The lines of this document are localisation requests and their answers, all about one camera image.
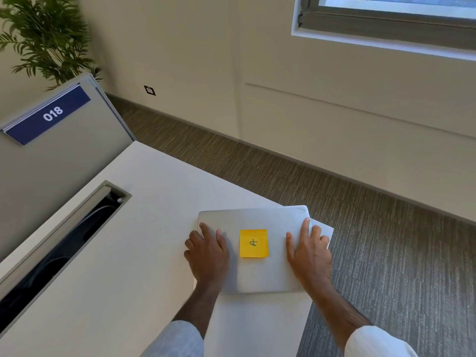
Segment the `white paper sheet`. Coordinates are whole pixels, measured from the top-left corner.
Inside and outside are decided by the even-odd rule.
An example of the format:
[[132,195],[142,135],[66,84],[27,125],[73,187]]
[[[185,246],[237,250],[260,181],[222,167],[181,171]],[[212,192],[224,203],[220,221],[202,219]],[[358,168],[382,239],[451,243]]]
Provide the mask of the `white paper sheet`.
[[321,228],[321,236],[327,236],[329,238],[329,242],[327,244],[327,249],[329,249],[332,236],[334,233],[334,228],[330,227],[322,222],[319,222],[315,219],[310,218],[310,223],[309,223],[309,237],[312,235],[312,228],[313,226],[319,226]]

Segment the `person's left hand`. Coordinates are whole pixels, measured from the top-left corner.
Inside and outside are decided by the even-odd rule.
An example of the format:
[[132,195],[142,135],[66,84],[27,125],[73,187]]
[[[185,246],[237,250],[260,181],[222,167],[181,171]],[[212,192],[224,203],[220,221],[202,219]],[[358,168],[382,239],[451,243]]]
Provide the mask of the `person's left hand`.
[[223,253],[217,244],[216,230],[204,222],[199,223],[200,245],[195,248],[187,248],[186,258],[192,274],[197,281],[197,288],[207,287],[219,293],[228,273],[230,252]]

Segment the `person's left forearm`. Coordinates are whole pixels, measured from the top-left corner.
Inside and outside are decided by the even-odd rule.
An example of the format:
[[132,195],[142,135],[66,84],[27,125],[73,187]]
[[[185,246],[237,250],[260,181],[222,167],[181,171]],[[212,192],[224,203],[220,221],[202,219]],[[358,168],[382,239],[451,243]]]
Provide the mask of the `person's left forearm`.
[[218,295],[218,284],[198,283],[173,320],[140,357],[204,357],[204,339]]

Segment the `silver laptop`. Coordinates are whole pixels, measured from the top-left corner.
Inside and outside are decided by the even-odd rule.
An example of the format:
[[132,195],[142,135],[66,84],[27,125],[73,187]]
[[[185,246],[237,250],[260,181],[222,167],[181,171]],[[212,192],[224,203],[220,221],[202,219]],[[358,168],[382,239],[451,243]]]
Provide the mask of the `silver laptop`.
[[[306,206],[248,208],[201,211],[198,223],[221,229],[230,252],[229,269],[221,290],[222,295],[300,292],[303,288],[287,261],[286,233],[298,241],[305,218]],[[244,229],[268,231],[267,258],[241,258],[239,233]]]

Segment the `person's right hand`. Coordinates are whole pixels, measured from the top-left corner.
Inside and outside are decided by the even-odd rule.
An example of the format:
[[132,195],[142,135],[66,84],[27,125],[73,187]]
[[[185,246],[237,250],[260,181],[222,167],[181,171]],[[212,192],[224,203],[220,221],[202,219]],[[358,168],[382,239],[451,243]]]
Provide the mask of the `person's right hand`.
[[329,238],[321,236],[322,249],[313,250],[309,237],[310,218],[303,220],[296,242],[295,258],[288,258],[288,263],[297,280],[309,295],[318,293],[330,285],[332,270],[331,252],[327,249]]

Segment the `person's right forearm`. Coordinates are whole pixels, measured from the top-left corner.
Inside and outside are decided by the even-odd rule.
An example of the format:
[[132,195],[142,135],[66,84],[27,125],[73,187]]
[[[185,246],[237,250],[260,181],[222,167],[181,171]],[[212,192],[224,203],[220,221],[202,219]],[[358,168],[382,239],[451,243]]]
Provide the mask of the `person's right forearm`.
[[330,282],[310,295],[344,357],[418,357],[407,342],[371,324]]

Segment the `grey desk partition panel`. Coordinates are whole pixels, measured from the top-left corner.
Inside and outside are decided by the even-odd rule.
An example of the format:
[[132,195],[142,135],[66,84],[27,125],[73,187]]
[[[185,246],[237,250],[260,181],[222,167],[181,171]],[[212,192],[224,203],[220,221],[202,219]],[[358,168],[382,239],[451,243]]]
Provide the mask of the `grey desk partition panel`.
[[[80,84],[91,101],[23,146],[2,129]],[[0,262],[136,141],[91,74],[3,116],[0,107]]]

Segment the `grey framed window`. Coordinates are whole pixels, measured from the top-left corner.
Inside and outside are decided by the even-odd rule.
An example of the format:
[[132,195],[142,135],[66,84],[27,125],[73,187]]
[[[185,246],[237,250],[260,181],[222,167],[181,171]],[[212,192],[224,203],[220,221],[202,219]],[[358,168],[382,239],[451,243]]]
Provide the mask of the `grey framed window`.
[[292,35],[476,62],[476,0],[295,0]]

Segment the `blue desk number sign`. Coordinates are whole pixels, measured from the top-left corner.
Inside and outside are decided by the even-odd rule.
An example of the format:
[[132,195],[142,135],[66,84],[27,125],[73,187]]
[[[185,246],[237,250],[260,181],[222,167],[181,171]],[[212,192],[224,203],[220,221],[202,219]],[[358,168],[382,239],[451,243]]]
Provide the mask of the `blue desk number sign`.
[[43,106],[4,127],[2,132],[25,146],[90,101],[91,97],[82,86],[74,85]]

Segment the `yellow sticky note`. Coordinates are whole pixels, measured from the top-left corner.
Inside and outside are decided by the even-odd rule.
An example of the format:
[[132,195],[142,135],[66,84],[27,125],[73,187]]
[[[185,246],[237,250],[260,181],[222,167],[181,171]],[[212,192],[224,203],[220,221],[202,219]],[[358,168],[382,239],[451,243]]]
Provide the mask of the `yellow sticky note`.
[[244,229],[239,233],[239,256],[241,258],[267,258],[269,256],[268,231]]

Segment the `green potted palm plant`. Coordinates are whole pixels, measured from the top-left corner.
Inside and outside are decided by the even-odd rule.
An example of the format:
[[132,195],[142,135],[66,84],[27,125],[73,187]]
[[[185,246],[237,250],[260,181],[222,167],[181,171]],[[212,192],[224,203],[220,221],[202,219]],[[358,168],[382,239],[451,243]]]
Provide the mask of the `green potted palm plant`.
[[83,73],[102,80],[90,43],[78,0],[0,0],[0,52],[12,48],[21,61],[12,72],[40,74],[51,83],[46,91]]

